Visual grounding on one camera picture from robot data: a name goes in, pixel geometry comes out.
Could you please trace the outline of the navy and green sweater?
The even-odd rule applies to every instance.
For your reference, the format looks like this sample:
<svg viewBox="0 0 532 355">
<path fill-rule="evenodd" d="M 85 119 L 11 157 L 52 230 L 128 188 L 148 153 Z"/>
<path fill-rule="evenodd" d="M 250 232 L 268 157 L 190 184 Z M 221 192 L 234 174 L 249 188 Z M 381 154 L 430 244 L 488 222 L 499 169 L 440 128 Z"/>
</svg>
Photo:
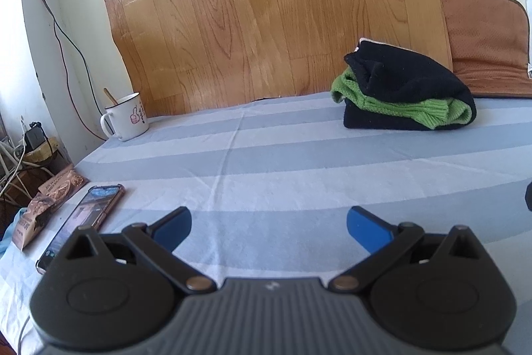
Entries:
<svg viewBox="0 0 532 355">
<path fill-rule="evenodd" d="M 451 131 L 477 116 L 467 85 L 423 54 L 362 38 L 344 61 L 331 97 L 348 129 Z"/>
</svg>

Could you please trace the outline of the smartphone in brown case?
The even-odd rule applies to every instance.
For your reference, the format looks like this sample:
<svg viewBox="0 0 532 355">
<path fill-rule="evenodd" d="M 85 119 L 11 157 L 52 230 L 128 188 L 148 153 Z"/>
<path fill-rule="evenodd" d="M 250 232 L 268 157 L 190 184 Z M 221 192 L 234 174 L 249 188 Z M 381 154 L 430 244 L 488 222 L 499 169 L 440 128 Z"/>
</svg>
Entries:
<svg viewBox="0 0 532 355">
<path fill-rule="evenodd" d="M 37 272 L 43 275 L 47 271 L 77 227 L 91 226 L 98 229 L 124 194 L 125 188 L 121 184 L 90 187 L 37 260 Z"/>
</svg>

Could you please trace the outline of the brown snack bag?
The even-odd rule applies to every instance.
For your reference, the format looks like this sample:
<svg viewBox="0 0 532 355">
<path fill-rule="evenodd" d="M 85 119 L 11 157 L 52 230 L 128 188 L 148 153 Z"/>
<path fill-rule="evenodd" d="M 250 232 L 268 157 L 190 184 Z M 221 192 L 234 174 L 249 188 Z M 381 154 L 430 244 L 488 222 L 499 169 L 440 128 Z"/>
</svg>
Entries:
<svg viewBox="0 0 532 355">
<path fill-rule="evenodd" d="M 69 165 L 38 188 L 14 227 L 13 244 L 23 251 L 48 224 L 53 214 L 88 183 Z"/>
</svg>

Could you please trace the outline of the brown mesh seat cushion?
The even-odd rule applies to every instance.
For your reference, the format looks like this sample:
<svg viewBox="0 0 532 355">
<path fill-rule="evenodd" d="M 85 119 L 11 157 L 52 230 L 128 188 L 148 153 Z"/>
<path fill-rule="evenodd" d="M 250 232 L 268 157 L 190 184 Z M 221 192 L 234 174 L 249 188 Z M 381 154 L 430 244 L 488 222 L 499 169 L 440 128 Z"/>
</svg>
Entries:
<svg viewBox="0 0 532 355">
<path fill-rule="evenodd" d="M 441 0 L 453 71 L 477 97 L 531 97 L 530 24 L 516 0 Z"/>
</svg>

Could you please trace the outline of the black power adapter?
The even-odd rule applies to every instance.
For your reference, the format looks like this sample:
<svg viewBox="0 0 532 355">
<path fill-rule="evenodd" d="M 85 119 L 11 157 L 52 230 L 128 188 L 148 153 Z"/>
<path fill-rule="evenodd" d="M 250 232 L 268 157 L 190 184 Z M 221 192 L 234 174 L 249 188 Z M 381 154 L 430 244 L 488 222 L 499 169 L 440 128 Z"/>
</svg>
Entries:
<svg viewBox="0 0 532 355">
<path fill-rule="evenodd" d="M 34 151 L 48 143 L 48 137 L 40 122 L 31 122 L 29 128 L 24 133 L 24 143 L 27 151 Z"/>
</svg>

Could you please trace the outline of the white enamel mug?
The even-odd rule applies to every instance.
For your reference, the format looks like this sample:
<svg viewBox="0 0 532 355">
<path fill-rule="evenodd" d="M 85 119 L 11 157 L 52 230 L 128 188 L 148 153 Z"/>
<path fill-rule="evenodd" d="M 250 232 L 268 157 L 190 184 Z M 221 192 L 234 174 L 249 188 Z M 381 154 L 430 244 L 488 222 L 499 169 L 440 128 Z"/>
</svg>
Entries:
<svg viewBox="0 0 532 355">
<path fill-rule="evenodd" d="M 128 94 L 105 108 L 100 126 L 108 139 L 127 141 L 149 128 L 149 121 L 139 93 Z"/>
</svg>

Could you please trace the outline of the blue striped bed sheet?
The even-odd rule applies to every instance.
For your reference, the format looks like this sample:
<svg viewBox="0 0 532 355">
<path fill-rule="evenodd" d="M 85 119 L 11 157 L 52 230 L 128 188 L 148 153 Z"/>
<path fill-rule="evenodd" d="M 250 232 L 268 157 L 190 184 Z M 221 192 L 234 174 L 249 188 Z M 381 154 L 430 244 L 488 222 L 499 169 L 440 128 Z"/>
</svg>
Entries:
<svg viewBox="0 0 532 355">
<path fill-rule="evenodd" d="M 367 257 L 347 231 L 359 205 L 430 233 L 468 226 L 515 295 L 501 353 L 531 351 L 531 103 L 476 100 L 455 131 L 349 130 L 328 94 L 152 119 L 77 165 L 125 197 L 103 229 L 151 224 L 180 205 L 192 231 L 177 256 L 250 304 L 190 303 L 147 354 L 406 354 L 355 313 L 310 298 Z"/>
</svg>

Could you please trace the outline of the wooden stick in mug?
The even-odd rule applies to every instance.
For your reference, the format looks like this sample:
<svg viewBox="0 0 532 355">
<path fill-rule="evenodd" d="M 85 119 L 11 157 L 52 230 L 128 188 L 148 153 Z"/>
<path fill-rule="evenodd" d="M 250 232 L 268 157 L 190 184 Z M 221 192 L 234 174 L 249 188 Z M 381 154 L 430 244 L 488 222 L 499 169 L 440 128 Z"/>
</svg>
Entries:
<svg viewBox="0 0 532 355">
<path fill-rule="evenodd" d="M 107 88 L 103 88 L 103 92 L 106 95 L 106 97 L 111 101 L 112 105 L 118 105 L 116 98 L 110 93 L 110 91 Z"/>
</svg>

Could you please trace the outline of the wooden headboard panel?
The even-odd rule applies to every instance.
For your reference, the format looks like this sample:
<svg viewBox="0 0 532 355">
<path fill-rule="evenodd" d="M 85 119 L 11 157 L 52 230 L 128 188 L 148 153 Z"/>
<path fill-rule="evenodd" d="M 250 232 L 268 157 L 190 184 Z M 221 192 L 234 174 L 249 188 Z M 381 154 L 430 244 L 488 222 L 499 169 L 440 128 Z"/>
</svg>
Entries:
<svg viewBox="0 0 532 355">
<path fill-rule="evenodd" d="M 452 64 L 440 0 L 105 0 L 148 115 L 326 91 L 360 38 Z"/>
</svg>

